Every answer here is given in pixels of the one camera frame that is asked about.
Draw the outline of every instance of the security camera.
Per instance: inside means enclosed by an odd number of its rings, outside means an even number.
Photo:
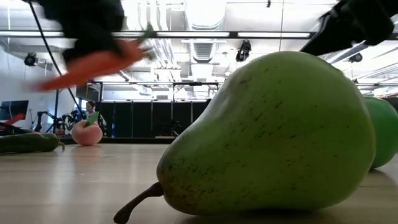
[[[25,58],[25,60],[24,60],[25,65],[29,66],[29,67],[36,66],[37,62],[38,62],[38,60],[37,60],[37,57],[36,57],[36,53],[28,53],[26,58]]]
[[[236,61],[244,62],[250,56],[250,52],[251,52],[250,41],[248,40],[242,41],[242,44],[238,49],[238,53],[236,54]]]
[[[351,62],[351,63],[354,63],[354,62],[360,62],[360,61],[362,61],[362,59],[363,59],[362,55],[360,53],[358,53],[358,54],[356,54],[354,56],[351,56],[348,59],[348,61]]]

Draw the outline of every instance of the green pear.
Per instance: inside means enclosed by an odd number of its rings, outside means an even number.
[[[372,169],[386,165],[398,151],[398,113],[386,100],[365,97],[376,132],[376,156]]]
[[[316,210],[349,197],[375,155],[375,133],[354,83],[301,52],[259,57],[235,71],[166,150],[144,198],[216,215],[267,208]]]

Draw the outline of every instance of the pear stem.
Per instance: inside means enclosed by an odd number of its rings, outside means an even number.
[[[163,188],[159,182],[156,182],[143,193],[139,194],[136,198],[132,199],[122,209],[120,209],[113,217],[113,221],[117,224],[126,224],[130,219],[132,211],[137,207],[138,204],[140,204],[146,198],[161,196],[163,196]]]

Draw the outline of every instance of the table surface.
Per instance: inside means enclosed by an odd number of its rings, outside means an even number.
[[[156,181],[166,148],[104,144],[0,156],[1,223],[113,223],[115,212]],[[163,198],[149,198],[129,223],[397,224],[398,156],[369,173],[348,200],[318,212],[195,217],[175,211]]]

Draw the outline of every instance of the computer monitor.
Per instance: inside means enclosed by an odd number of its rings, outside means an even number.
[[[27,114],[28,100],[3,101],[0,106],[0,121],[7,121],[19,114]]]

